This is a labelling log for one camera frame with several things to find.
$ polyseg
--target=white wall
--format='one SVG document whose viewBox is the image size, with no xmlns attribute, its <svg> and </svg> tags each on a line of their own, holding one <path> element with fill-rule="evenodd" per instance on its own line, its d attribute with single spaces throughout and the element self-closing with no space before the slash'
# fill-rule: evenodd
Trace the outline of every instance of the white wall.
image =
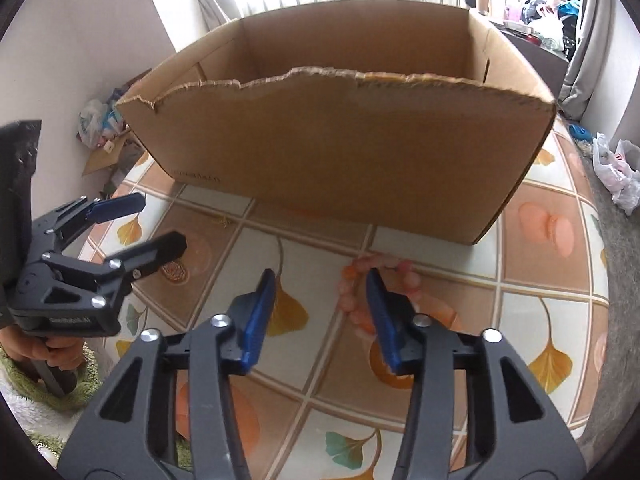
<svg viewBox="0 0 640 480">
<path fill-rule="evenodd" d="M 640 127 L 632 131 L 627 117 L 637 117 L 640 108 L 640 88 L 636 90 L 640 33 L 620 0 L 614 0 L 612 13 L 604 65 L 580 123 L 594 134 L 606 135 L 615 148 L 620 138 L 640 144 Z"/>
<path fill-rule="evenodd" d="M 105 172 L 81 178 L 88 156 L 77 116 L 175 52 L 152 0 L 26 0 L 0 41 L 0 124 L 42 119 L 33 215 L 82 194 Z"/>
</svg>

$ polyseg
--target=black handle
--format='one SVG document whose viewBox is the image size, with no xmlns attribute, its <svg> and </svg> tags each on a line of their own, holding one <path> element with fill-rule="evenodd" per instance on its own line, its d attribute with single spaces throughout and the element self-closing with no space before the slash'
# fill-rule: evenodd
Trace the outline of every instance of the black handle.
<svg viewBox="0 0 640 480">
<path fill-rule="evenodd" d="M 60 398 L 76 389 L 78 377 L 74 371 L 62 371 L 60 368 L 47 365 L 46 361 L 32 360 L 31 363 L 50 394 Z"/>
</svg>

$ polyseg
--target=cardboard piece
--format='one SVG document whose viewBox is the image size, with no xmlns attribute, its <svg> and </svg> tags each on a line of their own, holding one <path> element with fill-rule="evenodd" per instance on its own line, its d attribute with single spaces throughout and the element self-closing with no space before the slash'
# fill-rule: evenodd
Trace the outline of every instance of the cardboard piece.
<svg viewBox="0 0 640 480">
<path fill-rule="evenodd" d="M 405 0 L 229 22 L 117 107 L 176 180 L 464 244 L 491 227 L 556 114 L 488 20 Z"/>
<path fill-rule="evenodd" d="M 104 168 L 110 168 L 118 163 L 120 153 L 124 148 L 124 143 L 131 137 L 131 132 L 127 128 L 121 136 L 117 137 L 113 141 L 113 149 L 108 152 L 107 150 L 97 149 L 93 150 L 86 160 L 82 176 L 93 173 L 94 171 L 103 170 Z"/>
</svg>

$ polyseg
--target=torn cardboard edge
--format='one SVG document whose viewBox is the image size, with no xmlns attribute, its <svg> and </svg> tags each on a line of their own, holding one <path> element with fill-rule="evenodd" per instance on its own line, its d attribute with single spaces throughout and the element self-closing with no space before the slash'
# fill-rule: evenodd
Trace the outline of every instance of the torn cardboard edge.
<svg viewBox="0 0 640 480">
<path fill-rule="evenodd" d="M 247 83 L 241 83 L 237 79 L 234 80 L 222 80 L 222 81 L 210 81 L 210 80 L 199 80 L 195 82 L 183 83 L 181 85 L 175 86 L 167 90 L 166 92 L 161 93 L 157 98 L 149 101 L 146 100 L 139 95 L 134 95 L 130 98 L 123 96 L 117 103 L 117 105 L 125 105 L 132 101 L 139 101 L 146 106 L 148 106 L 151 110 L 158 110 L 158 108 L 162 105 L 163 102 L 170 99 L 172 96 L 185 91 L 190 91 L 193 88 L 197 89 L 235 89 L 235 90 L 245 90 L 254 87 L 259 87 L 263 85 L 268 85 L 274 82 L 280 82 L 287 79 L 292 79 L 296 77 L 340 77 L 345 79 L 353 80 L 356 83 L 357 87 L 386 87 L 386 88 L 414 88 L 420 86 L 442 86 L 443 88 L 455 89 L 456 91 L 463 91 L 464 86 L 471 86 L 473 88 L 481 89 L 482 92 L 499 92 L 501 96 L 504 96 L 506 93 L 511 95 L 510 99 L 514 103 L 518 103 L 520 100 L 531 100 L 533 102 L 540 102 L 540 99 L 536 96 L 530 94 L 522 94 L 515 90 L 510 89 L 499 89 L 494 88 L 492 86 L 485 85 L 479 81 L 475 81 L 473 79 L 467 78 L 454 78 L 449 76 L 441 76 L 437 74 L 411 74 L 411 75 L 403 75 L 403 74 L 395 74 L 389 72 L 358 72 L 355 70 L 348 69 L 336 69 L 336 68 L 324 68 L 324 67 L 315 67 L 315 66 L 304 66 L 304 67 L 295 67 L 289 70 L 286 74 L 265 77 L 262 79 L 257 79 L 253 81 L 249 81 Z"/>
</svg>

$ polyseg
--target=orange bead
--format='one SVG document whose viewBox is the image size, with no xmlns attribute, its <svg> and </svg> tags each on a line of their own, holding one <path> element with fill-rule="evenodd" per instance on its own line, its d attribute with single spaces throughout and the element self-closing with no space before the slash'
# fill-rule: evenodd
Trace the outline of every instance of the orange bead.
<svg viewBox="0 0 640 480">
<path fill-rule="evenodd" d="M 358 271 L 351 265 L 342 268 L 342 277 L 345 280 L 355 280 L 358 277 Z"/>
<path fill-rule="evenodd" d="M 369 335 L 376 335 L 376 327 L 373 322 L 360 323 L 359 327 Z"/>
</svg>

